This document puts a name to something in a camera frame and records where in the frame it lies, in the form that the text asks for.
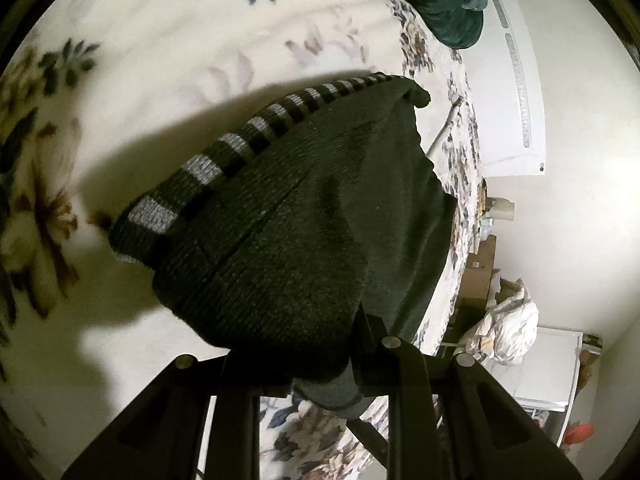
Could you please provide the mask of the white nightstand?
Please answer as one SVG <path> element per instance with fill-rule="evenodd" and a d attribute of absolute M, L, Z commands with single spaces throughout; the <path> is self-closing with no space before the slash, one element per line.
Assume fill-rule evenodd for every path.
<path fill-rule="evenodd" d="M 491 234 L 494 219 L 490 215 L 490 207 L 491 200 L 485 200 L 485 203 L 478 207 L 470 249 L 472 254 L 478 253 L 480 250 L 480 243 L 487 240 L 487 237 Z"/>

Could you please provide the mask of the white wardrobe with shelves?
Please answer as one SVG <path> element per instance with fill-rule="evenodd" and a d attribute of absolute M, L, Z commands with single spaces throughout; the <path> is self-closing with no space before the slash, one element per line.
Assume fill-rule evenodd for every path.
<path fill-rule="evenodd" d="M 602 349 L 603 340 L 596 335 L 541 327 L 520 364 L 491 361 L 486 368 L 554 444 L 561 445 L 580 373 L 600 358 Z"/>

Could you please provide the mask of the brown cardboard box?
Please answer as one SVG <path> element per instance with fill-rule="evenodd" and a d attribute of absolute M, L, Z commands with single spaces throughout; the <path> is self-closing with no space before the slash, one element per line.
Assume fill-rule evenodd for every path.
<path fill-rule="evenodd" d="M 478 246 L 475 254 L 469 254 L 462 275 L 458 301 L 473 308 L 484 308 L 489 295 L 496 258 L 497 237 L 489 235 Z"/>

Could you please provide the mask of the black grey striped sweater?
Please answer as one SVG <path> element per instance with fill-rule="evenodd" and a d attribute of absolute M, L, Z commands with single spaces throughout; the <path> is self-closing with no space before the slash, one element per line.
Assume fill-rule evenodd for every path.
<path fill-rule="evenodd" d="M 448 257 L 457 201 L 416 126 L 430 102 L 383 73 L 290 93 L 134 200 L 111 248 L 209 344 L 265 352 L 304 399 L 357 417 L 357 312 L 411 339 Z"/>

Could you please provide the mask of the floral bed cover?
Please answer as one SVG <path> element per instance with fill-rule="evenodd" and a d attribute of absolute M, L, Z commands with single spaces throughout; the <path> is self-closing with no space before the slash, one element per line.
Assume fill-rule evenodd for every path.
<path fill-rule="evenodd" d="M 66 468 L 174 356 L 218 349 L 118 258 L 112 221 L 205 155 L 250 151 L 280 99 L 372 73 L 415 80 L 422 145 L 458 201 L 416 333 L 435 352 L 472 240 L 477 125 L 462 54 L 406 0 L 54 0 L 1 77 L 1 419 L 45 479 Z"/>

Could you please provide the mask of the white bed headboard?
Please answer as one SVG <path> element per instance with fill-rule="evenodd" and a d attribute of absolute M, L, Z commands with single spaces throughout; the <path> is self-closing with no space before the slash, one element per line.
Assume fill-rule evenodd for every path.
<path fill-rule="evenodd" d="M 546 172 L 544 99 L 518 0 L 488 0 L 480 40 L 463 52 L 487 177 Z"/>

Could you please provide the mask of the beige table lamp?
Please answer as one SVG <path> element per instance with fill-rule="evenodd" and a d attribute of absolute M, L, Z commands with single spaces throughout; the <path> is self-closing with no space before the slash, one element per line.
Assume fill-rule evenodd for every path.
<path fill-rule="evenodd" d="M 502 197 L 489 197 L 487 217 L 494 220 L 513 221 L 515 204 Z"/>

